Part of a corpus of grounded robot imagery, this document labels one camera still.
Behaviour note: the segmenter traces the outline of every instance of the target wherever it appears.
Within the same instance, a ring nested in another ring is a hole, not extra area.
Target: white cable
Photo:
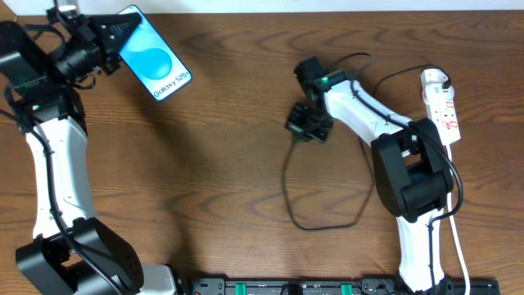
[[[448,152],[448,158],[450,161],[452,161],[451,156],[451,147],[449,144],[445,146],[446,151]],[[453,209],[453,205],[451,204],[451,198],[452,194],[448,193],[447,202],[448,202],[448,211],[451,211]],[[454,216],[449,217],[449,222],[451,223],[451,232],[453,233],[453,240],[455,242],[455,247],[457,248],[457,255],[458,260],[460,261],[460,267],[462,267],[462,272],[464,275],[464,283],[465,283],[465,290],[464,295],[469,295],[470,291],[470,283],[469,283],[469,274],[468,269],[466,268],[466,262],[464,261],[464,255],[462,254],[462,248],[460,247],[460,241],[459,241],[459,235],[457,234],[457,225],[455,224],[455,218]]]

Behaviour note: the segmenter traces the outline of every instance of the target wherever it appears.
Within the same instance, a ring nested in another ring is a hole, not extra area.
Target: green connector
[[[235,290],[237,291],[237,295],[246,295],[246,284],[236,284]]]
[[[353,287],[350,284],[343,284],[341,288],[342,288],[342,295],[353,295]]]

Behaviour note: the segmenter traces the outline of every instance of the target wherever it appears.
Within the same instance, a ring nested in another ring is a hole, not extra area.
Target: light blue screen
[[[134,5],[120,14],[138,12],[142,23],[120,51],[120,56],[156,100],[162,100],[192,79],[191,74]]]

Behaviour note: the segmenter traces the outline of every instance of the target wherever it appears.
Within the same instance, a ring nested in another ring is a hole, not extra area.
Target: power plug
[[[445,85],[448,80],[449,77],[439,69],[428,69],[421,74],[422,98],[426,104],[427,117],[435,123],[443,145],[460,139],[459,121],[453,101],[455,92],[453,86]]]

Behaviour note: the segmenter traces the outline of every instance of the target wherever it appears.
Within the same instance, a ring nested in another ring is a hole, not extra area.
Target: table
[[[22,17],[42,23],[42,17]],[[156,103],[123,68],[82,91],[88,173],[100,220],[142,263],[230,278],[393,275],[395,219],[374,192],[353,229],[304,233],[287,216],[279,184],[291,142],[283,126],[304,99],[292,73],[307,57],[326,65],[372,52],[368,89],[391,72],[432,61],[452,77],[463,138],[453,145],[465,188],[458,234],[472,277],[495,277],[517,294],[524,273],[524,12],[373,12],[154,15],[151,23],[194,80]],[[52,48],[56,39],[39,41]],[[355,71],[355,58],[341,66]],[[6,84],[5,78],[0,86]],[[425,116],[418,73],[386,82],[377,98]],[[5,100],[0,107],[7,108]],[[15,249],[31,242],[33,161],[15,126],[0,118],[0,293],[34,293]],[[324,145],[300,145],[289,170],[300,221],[355,217],[370,184],[356,136],[337,122]],[[462,272],[449,221],[441,229],[445,273]]]

